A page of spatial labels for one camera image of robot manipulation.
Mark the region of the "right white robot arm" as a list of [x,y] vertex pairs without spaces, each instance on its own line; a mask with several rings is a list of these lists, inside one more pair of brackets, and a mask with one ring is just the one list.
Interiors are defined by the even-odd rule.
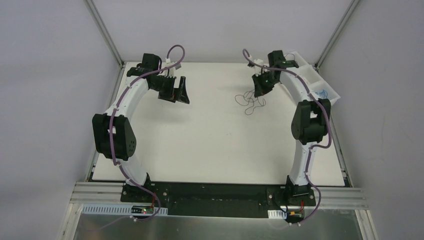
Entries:
[[282,50],[270,52],[268,65],[260,59],[253,59],[243,53],[248,66],[254,68],[252,76],[254,96],[256,98],[271,92],[276,84],[283,85],[296,103],[296,109],[290,125],[295,139],[295,153],[290,174],[287,176],[282,198],[290,205],[314,198],[311,183],[311,167],[317,148],[329,148],[330,143],[321,145],[325,136],[330,136],[329,118],[331,102],[319,98],[311,91],[306,80],[295,69],[299,65],[295,60],[287,60]]

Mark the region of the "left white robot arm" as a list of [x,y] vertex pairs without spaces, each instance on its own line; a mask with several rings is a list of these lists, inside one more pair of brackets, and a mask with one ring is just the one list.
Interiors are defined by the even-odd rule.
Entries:
[[156,91],[160,100],[190,103],[186,77],[175,76],[180,66],[180,60],[172,62],[169,57],[162,60],[158,55],[145,53],[142,61],[127,71],[120,96],[104,113],[96,113],[92,118],[96,151],[119,167],[125,182],[135,186],[134,197],[143,203],[152,198],[153,189],[146,185],[149,175],[135,156],[137,139],[131,118],[149,90]]

